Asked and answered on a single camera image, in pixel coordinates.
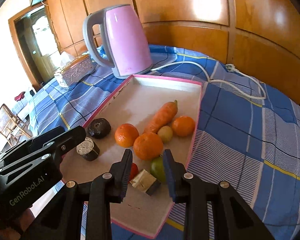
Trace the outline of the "person's left hand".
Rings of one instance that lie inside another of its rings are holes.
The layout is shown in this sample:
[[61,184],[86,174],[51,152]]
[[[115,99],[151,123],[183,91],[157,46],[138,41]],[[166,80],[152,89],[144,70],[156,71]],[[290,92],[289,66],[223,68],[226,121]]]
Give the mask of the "person's left hand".
[[10,226],[5,229],[0,229],[0,239],[20,239],[21,235],[34,221],[35,217],[30,210],[26,209],[23,214],[15,219]]

